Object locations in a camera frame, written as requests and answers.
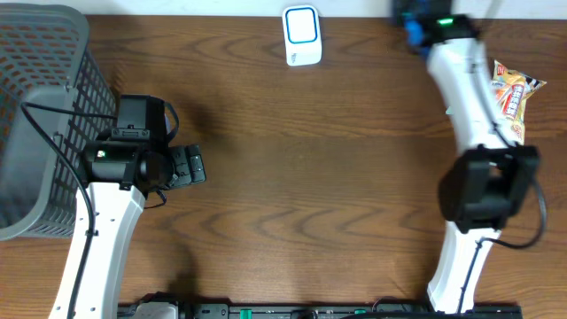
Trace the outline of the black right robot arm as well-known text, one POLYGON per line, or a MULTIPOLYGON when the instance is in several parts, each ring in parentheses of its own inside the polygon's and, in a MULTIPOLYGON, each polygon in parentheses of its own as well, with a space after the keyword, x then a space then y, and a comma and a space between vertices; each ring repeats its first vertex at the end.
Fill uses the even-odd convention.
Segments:
POLYGON ((536 245, 548 214, 536 177, 539 151, 505 131, 481 30, 467 15, 454 14, 452 6, 450 1, 394 1, 392 23, 404 28, 408 45, 424 59, 447 108, 457 147, 457 158, 438 187, 446 230, 427 285, 430 313, 467 318, 476 313, 475 290, 491 248, 536 245), (540 205, 535 235, 524 243, 501 240, 529 189, 536 191, 540 205))

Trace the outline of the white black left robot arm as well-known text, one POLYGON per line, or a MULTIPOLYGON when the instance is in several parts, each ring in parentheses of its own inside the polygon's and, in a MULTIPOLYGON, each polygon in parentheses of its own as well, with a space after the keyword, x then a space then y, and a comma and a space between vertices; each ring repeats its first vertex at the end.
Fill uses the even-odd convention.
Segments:
POLYGON ((115 318, 128 248, 153 192, 202 183, 199 147, 95 141, 82 169, 74 233, 52 318, 115 318))

